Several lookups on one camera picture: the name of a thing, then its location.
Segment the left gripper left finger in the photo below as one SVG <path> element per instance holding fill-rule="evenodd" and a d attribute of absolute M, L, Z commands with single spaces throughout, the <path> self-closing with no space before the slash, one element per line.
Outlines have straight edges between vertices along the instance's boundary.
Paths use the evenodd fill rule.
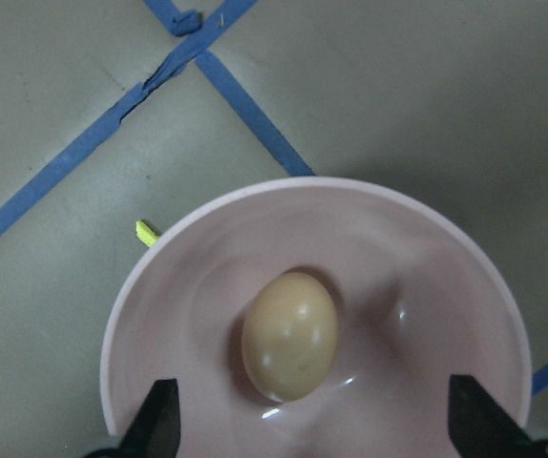
<path fill-rule="evenodd" d="M 118 449 L 121 457 L 176 457 L 179 451 L 179 387 L 157 380 Z"/>

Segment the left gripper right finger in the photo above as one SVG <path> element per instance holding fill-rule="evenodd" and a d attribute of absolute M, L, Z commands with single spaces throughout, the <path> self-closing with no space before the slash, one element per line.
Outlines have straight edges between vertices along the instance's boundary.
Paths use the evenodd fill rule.
<path fill-rule="evenodd" d="M 451 375 L 448 434 L 463 458 L 548 457 L 471 375 Z"/>

